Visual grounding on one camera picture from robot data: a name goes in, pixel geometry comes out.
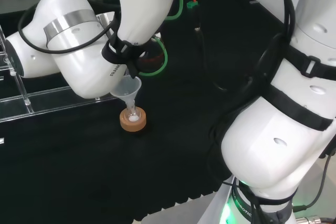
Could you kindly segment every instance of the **black mat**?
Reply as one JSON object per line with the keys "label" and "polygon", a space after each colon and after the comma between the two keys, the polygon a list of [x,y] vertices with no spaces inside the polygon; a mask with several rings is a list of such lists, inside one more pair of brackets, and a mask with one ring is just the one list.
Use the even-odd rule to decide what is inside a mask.
{"label": "black mat", "polygon": [[[281,23],[253,0],[199,1],[211,69],[234,87]],[[0,17],[7,34],[18,17]],[[148,114],[143,133],[121,130],[117,100],[0,124],[1,223],[130,224],[218,189],[205,166],[207,132],[235,98],[205,80],[186,9],[162,36],[168,67],[142,78],[136,100]],[[29,80],[27,89],[63,85],[49,78]]]}

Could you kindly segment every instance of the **green cable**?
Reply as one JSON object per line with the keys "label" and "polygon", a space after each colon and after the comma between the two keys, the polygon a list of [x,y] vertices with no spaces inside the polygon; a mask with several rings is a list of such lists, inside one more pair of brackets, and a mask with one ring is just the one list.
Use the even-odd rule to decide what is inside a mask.
{"label": "green cable", "polygon": [[175,19],[177,19],[182,14],[182,11],[183,11],[183,0],[180,0],[180,7],[178,9],[178,12],[174,16],[168,16],[165,20],[175,20]]}
{"label": "green cable", "polygon": [[164,47],[163,43],[160,41],[159,38],[155,37],[154,38],[156,40],[157,43],[159,43],[159,45],[161,46],[162,50],[163,50],[163,53],[164,53],[164,62],[163,62],[163,65],[162,67],[155,71],[155,72],[152,72],[152,73],[143,73],[143,72],[140,72],[139,75],[141,76],[156,76],[157,74],[161,73],[163,71],[163,69],[165,69],[165,67],[167,66],[167,63],[168,63],[168,54],[167,54],[167,50],[166,48]]}

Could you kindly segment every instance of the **clear plastic funnel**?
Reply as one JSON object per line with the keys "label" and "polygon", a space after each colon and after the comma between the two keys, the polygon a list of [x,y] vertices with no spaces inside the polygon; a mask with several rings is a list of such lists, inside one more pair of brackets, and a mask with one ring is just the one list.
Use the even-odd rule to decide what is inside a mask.
{"label": "clear plastic funnel", "polygon": [[141,80],[139,77],[132,79],[131,76],[124,76],[118,85],[110,92],[111,95],[126,103],[128,109],[127,119],[130,122],[136,122],[141,117],[139,110],[135,107],[135,97],[140,88]]}

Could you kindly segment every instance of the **green led light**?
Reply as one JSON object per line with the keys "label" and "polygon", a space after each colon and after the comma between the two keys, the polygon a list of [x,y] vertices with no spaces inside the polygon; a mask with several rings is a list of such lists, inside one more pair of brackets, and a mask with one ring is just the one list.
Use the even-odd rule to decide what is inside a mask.
{"label": "green led light", "polygon": [[219,221],[219,224],[236,224],[235,218],[232,215],[230,206],[228,204],[225,204],[220,218],[221,219]]}

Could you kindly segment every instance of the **acrylic stand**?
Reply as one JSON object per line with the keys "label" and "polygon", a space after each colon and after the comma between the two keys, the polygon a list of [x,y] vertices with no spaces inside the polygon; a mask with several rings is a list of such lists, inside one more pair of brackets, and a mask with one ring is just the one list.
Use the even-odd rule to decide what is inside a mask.
{"label": "acrylic stand", "polygon": [[0,99],[0,123],[115,99],[110,94],[95,99],[84,99],[76,95],[69,86],[27,93],[21,76],[14,71],[8,60],[4,42],[5,36],[0,26],[0,82],[6,81],[3,73],[9,71],[15,79],[20,95]]}

